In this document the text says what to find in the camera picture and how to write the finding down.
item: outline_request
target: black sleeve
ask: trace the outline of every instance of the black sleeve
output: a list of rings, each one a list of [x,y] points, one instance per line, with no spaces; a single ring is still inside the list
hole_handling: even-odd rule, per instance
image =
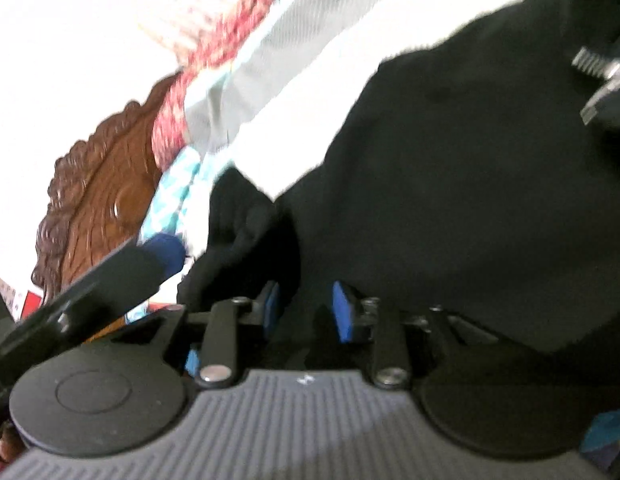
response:
[[[254,298],[268,280],[285,301],[298,286],[299,257],[292,223],[236,168],[210,196],[208,248],[178,287],[177,302],[193,312],[215,301]]]

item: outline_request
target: black circular pad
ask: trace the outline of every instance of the black circular pad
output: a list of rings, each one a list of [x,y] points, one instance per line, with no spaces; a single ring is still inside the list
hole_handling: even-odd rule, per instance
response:
[[[575,449],[598,409],[596,391],[510,343],[465,348],[421,386],[432,422],[489,456],[532,460]]]
[[[153,439],[185,401],[181,378],[157,354],[96,341],[29,370],[12,390],[10,414],[35,447],[97,457]]]

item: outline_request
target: black jacket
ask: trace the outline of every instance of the black jacket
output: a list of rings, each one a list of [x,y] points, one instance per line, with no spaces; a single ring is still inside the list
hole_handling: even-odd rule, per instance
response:
[[[293,296],[277,339],[295,344],[317,338],[337,279],[545,352],[610,322],[620,137],[611,150],[580,117],[601,85],[571,66],[582,46],[620,56],[620,0],[523,0],[383,63],[324,163],[276,204],[234,170],[220,179],[180,301],[276,276]]]

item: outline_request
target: blue foam pad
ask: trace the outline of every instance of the blue foam pad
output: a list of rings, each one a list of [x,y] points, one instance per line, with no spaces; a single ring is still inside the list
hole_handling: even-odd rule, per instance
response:
[[[186,248],[179,237],[168,233],[157,233],[141,247],[153,254],[162,264],[164,281],[183,269],[186,261]]]
[[[275,283],[263,306],[263,335],[270,339],[279,318],[279,283]]]
[[[188,352],[185,369],[191,377],[196,377],[197,373],[199,373],[199,353],[196,350]]]
[[[339,339],[342,343],[352,342],[352,306],[340,282],[334,282],[332,286],[332,312],[337,322]]]

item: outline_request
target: red patterned fabric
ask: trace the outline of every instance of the red patterned fabric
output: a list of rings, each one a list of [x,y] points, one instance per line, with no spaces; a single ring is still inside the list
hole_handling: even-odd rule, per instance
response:
[[[248,35],[267,15],[271,4],[272,0],[240,1],[234,12],[222,17],[215,31],[190,56],[188,66],[166,94],[154,121],[152,151],[162,171],[170,167],[186,144],[184,101],[188,86],[203,69],[218,68],[234,59]]]

